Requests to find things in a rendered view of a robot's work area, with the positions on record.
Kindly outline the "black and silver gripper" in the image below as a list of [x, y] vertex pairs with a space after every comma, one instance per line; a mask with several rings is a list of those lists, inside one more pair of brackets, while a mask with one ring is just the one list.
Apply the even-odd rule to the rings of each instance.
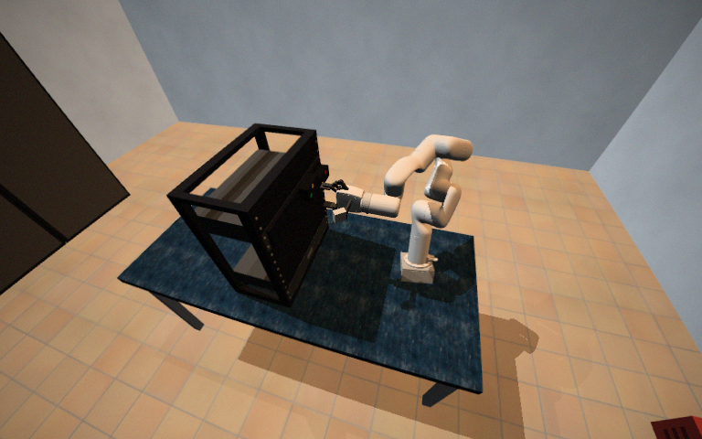
[[365, 190], [358, 188], [358, 187], [352, 187], [352, 186], [346, 185], [345, 182], [343, 181], [343, 179], [337, 180], [333, 184], [322, 183], [322, 185], [320, 186], [320, 189], [325, 189], [325, 190], [332, 189], [336, 195], [336, 204], [334, 202], [325, 201], [323, 208], [328, 208], [328, 209], [333, 209], [333, 210], [340, 209], [343, 207], [346, 208], [349, 200], [352, 199], [351, 208], [348, 212], [354, 212], [354, 213], [361, 213], [362, 212], [362, 210], [361, 210], [362, 200], [363, 200], [364, 194], [366, 193]]

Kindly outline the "black equipment rack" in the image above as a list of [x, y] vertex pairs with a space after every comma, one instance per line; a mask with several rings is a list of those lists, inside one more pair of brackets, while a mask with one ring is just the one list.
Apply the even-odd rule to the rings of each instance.
[[[284, 154], [265, 132], [300, 137]], [[216, 190], [190, 194], [254, 136], [259, 149]], [[166, 196], [235, 292], [291, 308], [329, 229], [328, 177], [316, 130], [255, 123]], [[251, 246], [232, 269], [209, 233]]]

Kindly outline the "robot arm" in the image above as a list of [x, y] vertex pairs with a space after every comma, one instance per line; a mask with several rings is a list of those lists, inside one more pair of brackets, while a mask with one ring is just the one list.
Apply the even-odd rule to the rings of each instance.
[[[384, 195], [367, 192], [364, 194], [362, 212], [396, 218], [406, 180], [413, 172], [423, 173], [433, 160], [435, 161], [424, 195], [442, 204], [417, 200], [412, 205], [409, 251], [404, 256], [404, 262], [407, 265], [426, 268], [430, 262], [438, 261], [434, 255], [427, 255], [431, 242], [431, 226], [442, 229], [448, 225], [462, 194], [461, 187], [450, 182], [453, 172], [450, 160], [466, 161], [472, 153], [473, 145], [468, 140], [445, 135], [429, 135], [411, 153], [411, 157], [401, 158], [386, 173]], [[414, 169], [417, 170], [414, 171]]]

